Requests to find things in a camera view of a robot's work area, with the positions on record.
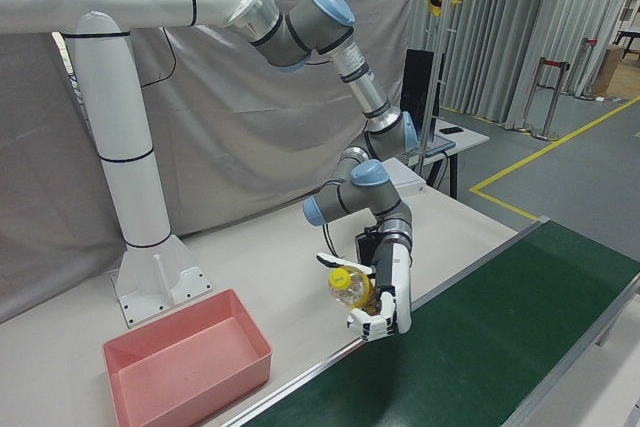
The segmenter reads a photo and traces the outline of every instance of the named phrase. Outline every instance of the green conveyor belt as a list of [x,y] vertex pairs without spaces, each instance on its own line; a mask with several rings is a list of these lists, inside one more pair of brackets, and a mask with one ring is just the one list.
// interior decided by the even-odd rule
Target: green conveyor belt
[[247,425],[499,426],[639,271],[547,222]]

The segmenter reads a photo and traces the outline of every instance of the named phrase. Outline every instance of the white robotic finger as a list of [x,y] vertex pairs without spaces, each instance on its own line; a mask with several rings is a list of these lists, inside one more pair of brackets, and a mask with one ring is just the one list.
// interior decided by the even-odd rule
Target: white robotic finger
[[318,252],[316,254],[316,259],[323,265],[327,267],[342,267],[346,265],[347,267],[353,267],[355,269],[361,270],[365,275],[372,275],[373,269],[371,267],[367,267],[366,265],[356,264],[355,262],[349,262],[348,260],[341,259],[340,257],[335,257],[333,255],[325,254],[324,252]]

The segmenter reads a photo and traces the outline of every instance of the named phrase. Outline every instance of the metal pole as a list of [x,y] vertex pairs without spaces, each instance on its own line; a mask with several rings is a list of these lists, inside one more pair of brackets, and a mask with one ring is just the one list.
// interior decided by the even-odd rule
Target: metal pole
[[582,61],[584,60],[585,54],[587,53],[587,45],[589,45],[588,40],[589,39],[587,37],[583,37],[582,41],[580,42],[580,50],[578,50],[578,55],[576,56],[576,61],[573,63],[573,69],[571,69],[571,73],[569,74],[569,78],[567,79],[565,89],[562,91],[563,94],[573,95],[576,93],[576,90],[573,87],[573,83],[576,78],[576,73],[582,66]]
[[558,104],[558,98],[560,97],[560,90],[562,88],[562,81],[564,80],[564,76],[569,70],[569,64],[567,62],[560,62],[560,73],[558,74],[558,81],[556,82],[556,87],[553,89],[553,97],[551,98],[551,106],[549,107],[549,112],[547,113],[547,118],[544,122],[544,127],[542,131],[533,130],[531,131],[531,137],[539,140],[546,140],[547,142],[553,142],[558,140],[558,134],[549,133],[551,129],[551,121],[553,120],[553,114],[556,111],[556,105]]
[[422,121],[422,133],[420,135],[420,153],[418,156],[418,175],[422,176],[422,169],[424,167],[424,157],[427,152],[429,141],[429,126],[431,125],[431,119],[433,117],[433,106],[436,101],[436,92],[438,90],[438,83],[440,82],[440,66],[442,65],[442,54],[446,50],[445,34],[447,32],[447,23],[449,17],[449,10],[451,7],[451,0],[442,0],[442,7],[440,7],[440,18],[436,25],[436,35],[433,40],[433,63],[431,64],[431,75],[429,76],[429,91],[427,92],[427,102],[424,109],[424,116]]
[[527,105],[524,108],[524,114],[522,117],[522,127],[519,127],[516,130],[518,132],[531,132],[531,125],[527,124],[527,116],[529,115],[529,110],[531,109],[531,103],[533,102],[533,97],[536,95],[536,91],[538,90],[538,84],[540,83],[540,77],[542,77],[542,68],[544,67],[544,61],[547,60],[544,57],[540,57],[540,62],[538,62],[538,68],[536,69],[536,75],[533,78],[533,85],[531,86],[531,90],[529,91],[529,99],[527,100]]

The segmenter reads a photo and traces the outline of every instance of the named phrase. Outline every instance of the small table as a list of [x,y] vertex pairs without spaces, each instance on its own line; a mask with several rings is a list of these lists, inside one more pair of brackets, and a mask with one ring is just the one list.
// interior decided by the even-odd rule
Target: small table
[[[455,124],[451,124],[449,122],[445,122],[444,120],[437,119],[436,120],[436,130],[435,133],[440,137],[443,137],[447,140],[451,140],[456,143],[455,146],[450,149],[445,150],[444,152],[439,152],[434,155],[430,155],[424,158],[423,166],[433,165],[429,175],[426,178],[427,185],[429,187],[433,187],[440,173],[440,169],[442,168],[442,164],[445,160],[449,159],[451,163],[451,176],[449,178],[449,196],[453,199],[458,198],[458,154],[460,152],[464,152],[472,147],[475,147],[480,144],[484,144],[489,141],[489,137],[486,135],[479,134],[474,132],[473,130],[469,130],[463,127],[462,132],[456,132],[453,134],[443,134],[441,132],[442,129],[447,127],[458,127]],[[419,162],[418,155],[412,155],[406,159],[404,159],[407,166],[414,168]]]
[[619,30],[614,44],[619,45],[624,37],[629,37],[629,42],[627,42],[627,45],[624,48],[624,53],[622,54],[623,59],[625,55],[631,52],[631,44],[633,44],[633,41],[635,39],[640,39],[640,32],[636,30]]

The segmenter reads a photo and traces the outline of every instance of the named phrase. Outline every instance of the yellow floor line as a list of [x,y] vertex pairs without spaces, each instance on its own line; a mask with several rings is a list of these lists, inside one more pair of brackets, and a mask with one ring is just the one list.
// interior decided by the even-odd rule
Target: yellow floor line
[[517,214],[520,214],[528,219],[532,219],[535,220],[537,219],[537,217],[535,215],[530,214],[529,212],[526,212],[522,209],[519,209],[518,207],[515,207],[511,204],[508,204],[506,202],[503,202],[500,199],[496,199],[495,197],[492,197],[491,195],[488,195],[484,192],[481,192],[481,189],[484,189],[485,187],[487,187],[488,185],[494,183],[496,180],[499,180],[503,177],[505,177],[506,175],[510,174],[511,172],[514,172],[516,170],[518,170],[520,167],[523,167],[525,165],[527,165],[528,163],[542,157],[544,154],[546,154],[547,152],[551,152],[553,149],[560,147],[562,144],[564,144],[565,142],[568,142],[569,140],[573,139],[574,137],[577,137],[578,135],[586,132],[587,130],[595,127],[596,125],[600,124],[601,122],[604,122],[605,120],[613,117],[614,115],[616,115],[619,112],[622,112],[624,109],[626,109],[627,107],[635,104],[636,102],[640,101],[640,96],[635,97],[633,99],[631,99],[629,102],[627,102],[626,104],[621,105],[620,107],[617,107],[615,109],[613,109],[610,112],[607,112],[606,114],[602,115],[601,117],[598,117],[597,119],[595,119],[592,122],[589,122],[586,125],[583,125],[582,127],[580,127],[579,129],[574,130],[573,132],[565,135],[564,137],[558,139],[556,142],[553,142],[549,145],[547,145],[546,147],[540,149],[537,152],[534,152],[533,154],[525,157],[524,159],[516,162],[513,165],[510,165],[509,167],[502,169],[500,172],[492,175],[491,177],[489,177],[488,179],[483,180],[482,182],[477,183],[476,185],[474,185],[473,187],[471,187],[469,189],[470,192],[486,199],[489,200],[490,202],[493,202],[494,204],[498,204],[508,210],[511,210],[512,212],[515,212]]

